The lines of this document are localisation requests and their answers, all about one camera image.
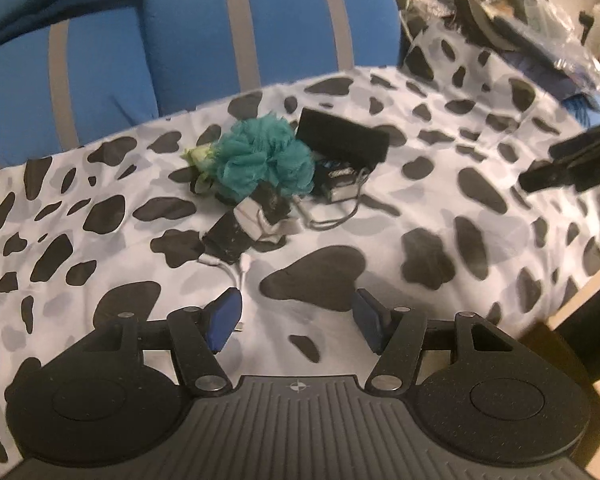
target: black rectangular object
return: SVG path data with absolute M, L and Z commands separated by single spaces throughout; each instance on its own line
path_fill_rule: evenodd
M 311 108 L 304 108 L 296 139 L 329 160 L 349 162 L 372 171 L 386 160 L 389 134 Z

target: logo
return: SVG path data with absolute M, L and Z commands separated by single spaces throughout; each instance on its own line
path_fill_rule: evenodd
M 295 383 L 290 384 L 289 387 L 293 391 L 295 391 L 296 393 L 299 394 L 302 390 L 306 390 L 309 387 L 309 385 L 308 384 L 304 384 L 301 381 L 296 381 Z

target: green object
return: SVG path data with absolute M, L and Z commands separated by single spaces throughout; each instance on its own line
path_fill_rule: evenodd
M 311 150 L 296 140 L 285 119 L 274 114 L 238 121 L 211 144 L 202 160 L 193 151 L 186 157 L 216 180 L 220 194 L 236 202 L 248 197 L 261 180 L 283 196 L 307 194 L 314 188 Z

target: metal screw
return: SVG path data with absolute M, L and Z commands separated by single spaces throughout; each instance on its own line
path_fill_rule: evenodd
M 402 386 L 402 381 L 392 375 L 376 375 L 373 379 L 371 379 L 371 385 L 376 390 L 392 392 Z
M 204 392 L 217 392 L 226 386 L 226 381 L 217 375 L 203 375 L 196 379 L 196 388 Z

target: gray stripe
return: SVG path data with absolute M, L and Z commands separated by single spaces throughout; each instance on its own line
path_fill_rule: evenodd
M 240 92 L 260 88 L 260 70 L 256 55 L 249 0 L 226 0 L 229 26 L 234 42 L 235 66 L 238 71 Z
M 353 42 L 351 41 L 351 29 L 344 0 L 327 0 L 331 25 L 333 26 L 333 39 L 336 43 L 336 59 L 338 70 L 350 70 L 353 68 Z
M 63 150 L 80 146 L 75 131 L 74 113 L 69 92 L 69 70 L 66 63 L 66 42 L 69 35 L 69 20 L 55 23 L 49 29 L 49 90 L 51 107 L 56 120 L 58 141 Z

